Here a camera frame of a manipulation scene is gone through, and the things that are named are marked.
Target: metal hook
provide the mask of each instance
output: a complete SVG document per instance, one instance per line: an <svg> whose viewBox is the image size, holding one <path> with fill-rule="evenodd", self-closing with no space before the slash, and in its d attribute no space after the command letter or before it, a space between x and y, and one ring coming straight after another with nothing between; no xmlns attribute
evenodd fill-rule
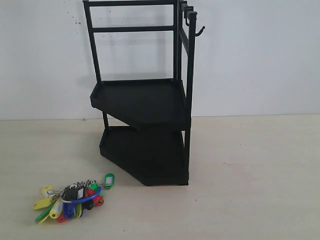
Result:
<svg viewBox="0 0 320 240"><path fill-rule="evenodd" d="M201 30L200 30L198 33L195 34L195 36L196 36L196 37L199 37L199 36L204 32L205 29L206 29L206 27L203 26L203 27L201 28Z"/></svg>

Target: metal bar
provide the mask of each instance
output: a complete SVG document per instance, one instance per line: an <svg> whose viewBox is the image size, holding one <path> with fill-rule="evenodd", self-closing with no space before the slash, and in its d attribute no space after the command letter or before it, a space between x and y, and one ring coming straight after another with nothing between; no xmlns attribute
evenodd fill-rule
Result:
<svg viewBox="0 0 320 240"><path fill-rule="evenodd" d="M83 1L89 7L172 5L175 0Z"/></svg>
<svg viewBox="0 0 320 240"><path fill-rule="evenodd" d="M173 79L178 79L178 0L173 5Z"/></svg>
<svg viewBox="0 0 320 240"><path fill-rule="evenodd" d="M93 28L94 33L163 32L173 30L174 26L116 26Z"/></svg>
<svg viewBox="0 0 320 240"><path fill-rule="evenodd" d="M179 34L179 29L182 29L183 26L183 11L181 9L181 0L178 3L178 53L177 53L177 79L181 81L182 74L182 40Z"/></svg>
<svg viewBox="0 0 320 240"><path fill-rule="evenodd" d="M185 30L182 27L179 28L179 35L180 35L180 38L182 40L182 43L183 43L184 49L186 51L186 54L189 55L189 39L188 39L188 37L186 35Z"/></svg>
<svg viewBox="0 0 320 240"><path fill-rule="evenodd" d="M90 13L90 8L86 4L84 4L84 13L85 13L85 18L86 18L86 25L88 27L95 77L96 77L96 81L98 83L101 83L101 73L100 73L100 67L99 67L99 62L98 62L98 54L97 54L95 36L94 36L94 32L93 32L91 13Z"/></svg>
<svg viewBox="0 0 320 240"><path fill-rule="evenodd" d="M191 137L191 110L192 110L192 92L194 81L194 64L195 64L195 41L197 12L190 12L189 26L189 45L188 45L188 63L186 77L186 110L185 110L185 135L184 135L184 167L185 174L189 174L190 160L190 137Z"/></svg>

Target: beige floor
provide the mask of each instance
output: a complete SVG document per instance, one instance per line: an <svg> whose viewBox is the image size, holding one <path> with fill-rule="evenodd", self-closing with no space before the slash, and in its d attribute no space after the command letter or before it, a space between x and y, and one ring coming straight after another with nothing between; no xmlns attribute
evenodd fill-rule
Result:
<svg viewBox="0 0 320 240"><path fill-rule="evenodd" d="M320 116L194 118L189 186L142 186L100 156L102 131L102 120L0 122L0 239L320 239ZM43 186L109 172L104 205L35 224Z"/></svg>

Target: black metal rack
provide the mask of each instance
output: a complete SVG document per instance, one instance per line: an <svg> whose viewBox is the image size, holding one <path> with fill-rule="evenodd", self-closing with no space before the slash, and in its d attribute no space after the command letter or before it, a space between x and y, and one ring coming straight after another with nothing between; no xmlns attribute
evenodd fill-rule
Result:
<svg viewBox="0 0 320 240"><path fill-rule="evenodd" d="M84 0L83 4L97 81L90 100L102 111L105 127L101 155L144 185L188 185L195 38L205 29L196 33L197 12L184 0ZM173 25L93 27L90 7L148 5L173 5ZM154 31L173 31L172 78L102 81L94 33ZM186 94L182 44L187 53ZM109 126L107 114L129 126Z"/></svg>

